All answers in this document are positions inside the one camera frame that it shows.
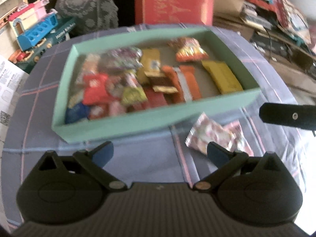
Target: mint green box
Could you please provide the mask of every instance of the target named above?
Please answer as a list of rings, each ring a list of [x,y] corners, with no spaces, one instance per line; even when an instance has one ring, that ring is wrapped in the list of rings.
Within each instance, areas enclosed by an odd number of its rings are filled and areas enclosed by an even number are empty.
[[[225,61],[244,88],[243,92],[205,98],[190,103],[182,103],[146,111],[128,113],[118,117],[64,124],[73,71],[79,56],[97,53],[119,47],[144,44],[167,43],[172,38],[181,36],[194,37],[206,44],[217,60]],[[192,115],[205,112],[208,115],[244,107],[260,93],[260,88],[252,75],[233,52],[208,28],[157,29],[123,33],[88,40],[73,45],[66,61],[58,88],[52,129],[68,143],[111,138],[119,135],[140,133],[172,125]]]

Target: plaid tablecloth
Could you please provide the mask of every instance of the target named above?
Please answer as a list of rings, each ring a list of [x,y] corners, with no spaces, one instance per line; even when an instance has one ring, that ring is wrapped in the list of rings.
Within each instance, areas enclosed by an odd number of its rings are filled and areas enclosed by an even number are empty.
[[[16,206],[16,192],[29,171],[46,150],[70,155],[90,150],[101,141],[67,144],[51,129],[55,97],[61,74],[73,44],[105,35],[156,28],[186,28],[195,25],[145,25],[100,31],[55,45],[37,63],[29,76],[7,133],[2,155],[1,181],[5,213],[14,229],[22,222]],[[276,152],[304,192],[304,160],[311,133],[295,128],[264,124],[258,117],[266,101],[296,103],[293,95],[273,67],[237,33],[216,27],[212,31],[243,62],[261,87],[262,93],[249,106],[213,116],[224,125],[239,120],[255,156]],[[198,115],[150,133],[115,138],[114,157],[105,169],[122,181],[183,182],[198,181],[216,167],[201,153],[186,147],[184,141]]]

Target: red toy roof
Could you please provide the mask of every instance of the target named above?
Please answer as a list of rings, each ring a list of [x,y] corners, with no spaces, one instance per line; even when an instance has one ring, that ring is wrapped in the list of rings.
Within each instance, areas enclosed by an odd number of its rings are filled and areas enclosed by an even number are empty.
[[[29,9],[34,8],[34,4],[31,3],[29,4],[27,7],[25,7],[23,10],[17,11],[15,13],[13,13],[10,17],[9,17],[9,21],[13,21],[15,20],[17,17],[19,17],[20,15],[22,15],[23,13],[25,13],[26,11],[28,11]]]

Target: black ridged surface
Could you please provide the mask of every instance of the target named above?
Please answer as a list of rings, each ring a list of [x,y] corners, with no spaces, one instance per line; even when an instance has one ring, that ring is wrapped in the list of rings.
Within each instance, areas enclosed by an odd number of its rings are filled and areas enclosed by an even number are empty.
[[[135,183],[128,191],[111,194],[90,217],[76,223],[46,226],[27,222],[19,237],[175,237],[175,236],[308,236],[292,223],[260,228],[237,222],[219,210],[209,194],[185,183]]]

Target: metal bolt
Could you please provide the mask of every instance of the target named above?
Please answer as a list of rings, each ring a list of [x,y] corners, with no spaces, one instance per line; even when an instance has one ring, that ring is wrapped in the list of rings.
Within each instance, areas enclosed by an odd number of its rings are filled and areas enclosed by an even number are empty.
[[[206,191],[209,188],[211,188],[211,186],[212,185],[208,182],[198,182],[198,183],[196,183],[195,188],[202,190],[202,191]]]
[[[293,118],[294,120],[298,119],[298,114],[297,114],[296,112],[295,112],[295,113],[293,113],[292,118]]]
[[[119,190],[125,187],[125,184],[121,181],[112,181],[109,183],[109,187],[114,190]]]

